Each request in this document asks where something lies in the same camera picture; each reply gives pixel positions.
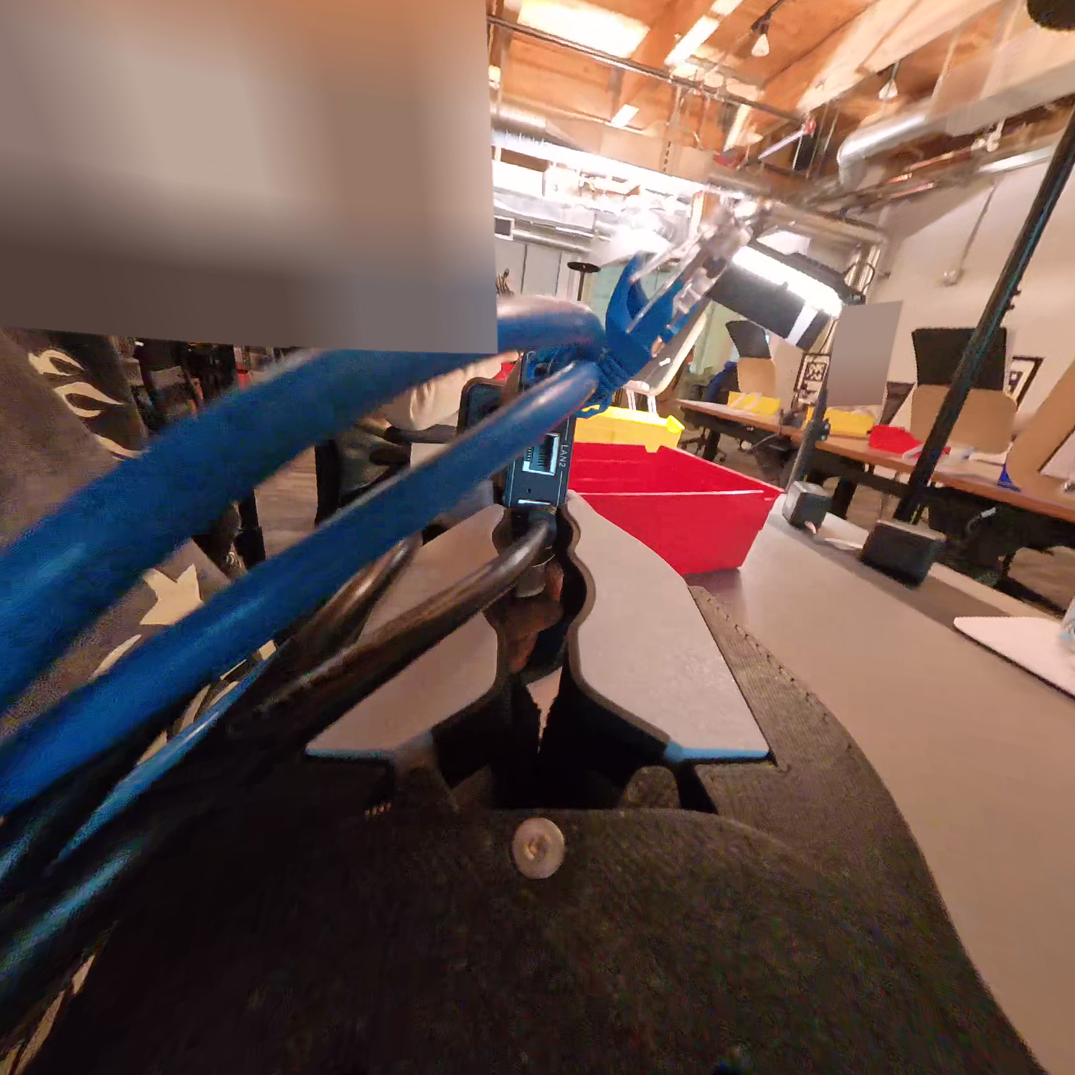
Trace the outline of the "large red plastic bin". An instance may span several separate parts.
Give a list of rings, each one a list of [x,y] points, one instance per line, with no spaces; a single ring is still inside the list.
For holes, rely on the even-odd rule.
[[[782,491],[676,448],[582,443],[569,487],[688,576],[736,570]]]

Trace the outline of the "black slanted pole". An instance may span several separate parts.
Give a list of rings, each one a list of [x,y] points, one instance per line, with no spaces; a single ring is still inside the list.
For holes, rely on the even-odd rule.
[[[912,524],[924,502],[935,468],[947,446],[948,438],[971,389],[974,387],[977,373],[992,342],[1019,292],[1028,266],[1040,245],[1041,235],[1045,232],[1051,215],[1054,215],[1054,209],[1064,191],[1073,168],[1074,116],[1070,115],[1013,249],[963,349],[952,382],[942,400],[928,438],[924,439],[906,489],[895,506],[894,520],[898,522]]]

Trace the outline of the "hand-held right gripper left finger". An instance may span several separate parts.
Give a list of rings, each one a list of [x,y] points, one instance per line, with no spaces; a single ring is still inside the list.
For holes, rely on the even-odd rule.
[[[502,515],[502,506],[486,506],[424,544],[373,611],[361,640],[490,562]],[[475,614],[314,739],[307,756],[412,760],[430,754],[439,727],[493,692],[499,647],[494,626]]]

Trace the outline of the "led panel light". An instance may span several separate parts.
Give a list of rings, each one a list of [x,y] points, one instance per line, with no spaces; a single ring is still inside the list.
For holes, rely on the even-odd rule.
[[[761,243],[740,247],[710,298],[786,343],[809,352],[862,296],[835,270]]]

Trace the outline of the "black multi-port network device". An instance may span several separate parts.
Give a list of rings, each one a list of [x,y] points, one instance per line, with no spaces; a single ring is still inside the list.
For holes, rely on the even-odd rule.
[[[508,377],[501,408],[511,408],[518,396],[541,386],[573,360],[574,353],[569,347],[522,353]],[[497,547],[512,545],[526,536],[534,520],[549,521],[549,533],[541,549],[515,585],[514,597],[518,599],[536,597],[545,587],[546,565],[555,555],[558,514],[569,488],[575,426],[576,416],[570,414],[528,447],[503,473],[500,503],[504,505],[505,515],[494,531]]]

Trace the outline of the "person's dark printed shirt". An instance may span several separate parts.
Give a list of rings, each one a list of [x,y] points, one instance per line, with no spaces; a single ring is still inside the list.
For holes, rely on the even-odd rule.
[[[1,539],[10,545],[147,441],[108,338],[2,328]],[[235,510],[188,540],[89,625],[22,696],[2,703],[8,736],[241,577]]]

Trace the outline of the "large black base block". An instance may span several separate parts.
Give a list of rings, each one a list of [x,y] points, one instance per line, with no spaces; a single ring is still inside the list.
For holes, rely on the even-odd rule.
[[[921,525],[880,519],[868,532],[861,563],[907,585],[920,586],[947,544],[943,533]]]

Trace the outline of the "silver ventilation duct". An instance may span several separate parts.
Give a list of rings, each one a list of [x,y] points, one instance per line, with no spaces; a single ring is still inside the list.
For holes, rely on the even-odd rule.
[[[1073,96],[1073,85],[1028,84],[973,101],[942,100],[938,95],[919,101],[884,120],[860,126],[838,147],[840,189],[851,194],[863,188],[871,159],[927,135],[960,137],[1042,105]]]

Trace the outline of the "cardboard panel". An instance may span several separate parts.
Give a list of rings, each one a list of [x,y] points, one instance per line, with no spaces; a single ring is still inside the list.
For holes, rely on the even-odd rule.
[[[917,385],[909,398],[908,429],[917,441],[924,442],[948,395],[945,385]],[[988,455],[1002,454],[1010,447],[1017,416],[1015,399],[1001,390],[973,388],[949,433],[947,445],[970,448]]]

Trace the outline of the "small black base block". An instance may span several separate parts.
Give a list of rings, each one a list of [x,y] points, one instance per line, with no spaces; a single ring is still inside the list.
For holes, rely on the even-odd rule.
[[[806,481],[793,481],[783,500],[782,514],[791,527],[817,534],[825,524],[832,496],[825,487]]]

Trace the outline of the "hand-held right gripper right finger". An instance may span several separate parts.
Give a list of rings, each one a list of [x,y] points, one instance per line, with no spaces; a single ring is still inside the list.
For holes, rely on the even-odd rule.
[[[580,494],[563,506],[582,603],[542,749],[567,766],[754,763],[771,749],[686,582]]]

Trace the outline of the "white flat pad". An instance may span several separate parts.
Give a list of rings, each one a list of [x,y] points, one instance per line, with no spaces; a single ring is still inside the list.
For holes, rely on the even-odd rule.
[[[1014,616],[963,616],[956,631],[1070,698],[1074,696],[1074,634],[1067,624]]]

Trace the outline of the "long wooden desk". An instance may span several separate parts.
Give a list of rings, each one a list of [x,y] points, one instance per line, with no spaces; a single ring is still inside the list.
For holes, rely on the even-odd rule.
[[[766,438],[777,438],[796,446],[804,438],[804,430],[782,424],[775,417],[756,415],[749,410],[728,408],[688,399],[677,400],[676,403],[702,427],[716,430],[723,436],[749,440],[752,444]],[[874,450],[862,438],[826,438],[812,452],[807,468],[809,471],[816,469],[837,475],[840,479],[851,482],[852,485],[866,485],[885,491],[888,496],[898,496],[909,482],[914,464],[892,452]],[[1065,524],[1074,522],[1074,510],[1070,501],[1056,504],[1041,500],[1004,487],[998,483],[998,478],[999,474],[973,469],[943,469],[934,473],[928,493],[934,494],[935,489],[944,487]]]

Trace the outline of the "grey flat panel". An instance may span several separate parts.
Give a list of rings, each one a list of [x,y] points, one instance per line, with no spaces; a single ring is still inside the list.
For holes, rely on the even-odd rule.
[[[877,408],[884,402],[902,310],[901,301],[843,309],[826,377],[830,408]]]

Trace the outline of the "black panel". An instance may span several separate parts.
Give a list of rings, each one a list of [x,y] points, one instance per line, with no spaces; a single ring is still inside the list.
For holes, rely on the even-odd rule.
[[[916,383],[949,386],[961,363],[974,328],[929,327],[912,331]],[[1007,329],[1000,327],[978,367],[973,388],[1002,391],[1006,384]]]

